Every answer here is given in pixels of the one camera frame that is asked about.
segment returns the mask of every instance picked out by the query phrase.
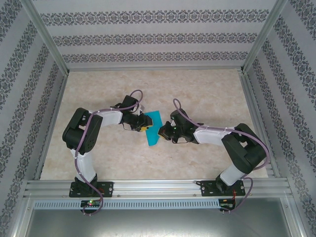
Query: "blue towel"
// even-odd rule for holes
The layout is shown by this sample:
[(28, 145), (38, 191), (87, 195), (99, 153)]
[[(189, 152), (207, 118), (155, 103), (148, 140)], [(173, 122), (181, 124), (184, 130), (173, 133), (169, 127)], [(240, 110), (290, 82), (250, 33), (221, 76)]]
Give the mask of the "blue towel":
[(153, 126), (146, 130), (146, 136), (149, 146), (154, 146), (159, 140), (158, 131), (162, 127), (162, 120), (159, 111), (145, 113), (153, 120)]

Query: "patterned wallpaper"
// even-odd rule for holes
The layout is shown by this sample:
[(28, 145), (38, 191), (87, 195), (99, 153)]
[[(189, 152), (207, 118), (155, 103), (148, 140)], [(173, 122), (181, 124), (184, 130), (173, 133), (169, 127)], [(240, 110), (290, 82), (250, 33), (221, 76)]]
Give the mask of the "patterned wallpaper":
[(291, 0), (248, 72), (281, 175), (316, 236), (316, 2)]
[(241, 66), (276, 0), (35, 0), (70, 69)]
[(0, 0), (0, 237), (33, 179), (63, 75), (18, 0)]

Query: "marble floor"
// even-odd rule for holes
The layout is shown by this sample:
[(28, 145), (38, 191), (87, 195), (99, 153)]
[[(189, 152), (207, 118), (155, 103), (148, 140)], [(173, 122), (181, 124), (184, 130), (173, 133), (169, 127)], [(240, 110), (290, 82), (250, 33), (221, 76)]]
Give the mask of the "marble floor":
[[(76, 175), (62, 133), (77, 108), (108, 108), (135, 89), (144, 92), (145, 111), (159, 110), (163, 123), (175, 110), (176, 97), (196, 122), (220, 127), (243, 122), (253, 129), (237, 70), (71, 72), (41, 179), (72, 180)], [(102, 128), (92, 153), (98, 179), (213, 179), (232, 163), (223, 146), (160, 139), (148, 147), (145, 132), (126, 131), (122, 125)], [(266, 169), (250, 177), (267, 177)]]

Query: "black mounting plate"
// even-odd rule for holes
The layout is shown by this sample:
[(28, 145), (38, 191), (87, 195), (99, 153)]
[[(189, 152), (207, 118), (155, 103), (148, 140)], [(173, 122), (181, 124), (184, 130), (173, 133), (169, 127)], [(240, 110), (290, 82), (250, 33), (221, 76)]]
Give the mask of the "black mounting plate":
[(216, 187), (216, 181), (215, 180), (202, 180), (197, 181), (197, 185), (199, 185), (201, 188), (202, 197), (223, 197), (223, 196), (233, 196), (233, 191), (236, 192), (236, 196), (245, 196), (245, 188), (243, 185), (243, 182), (241, 180), (237, 180), (230, 188), (229, 190), (225, 191), (225, 193), (221, 193), (218, 188)]
[[(111, 198), (113, 194), (113, 182), (97, 182), (97, 188), (101, 192), (104, 198)], [(76, 182), (72, 182), (70, 185), (69, 197), (71, 198), (97, 198), (99, 195), (95, 192), (94, 195), (87, 196), (80, 193)]]

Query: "damask wallpaper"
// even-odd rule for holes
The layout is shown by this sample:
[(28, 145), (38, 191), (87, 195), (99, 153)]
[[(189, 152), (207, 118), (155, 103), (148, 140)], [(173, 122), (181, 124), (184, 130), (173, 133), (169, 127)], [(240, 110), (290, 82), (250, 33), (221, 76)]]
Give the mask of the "damask wallpaper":
[(316, 1), (290, 0), (248, 72), (271, 148), (316, 236)]
[(241, 66), (276, 0), (35, 0), (70, 69)]
[(33, 179), (64, 76), (18, 0), (0, 0), (0, 237)]

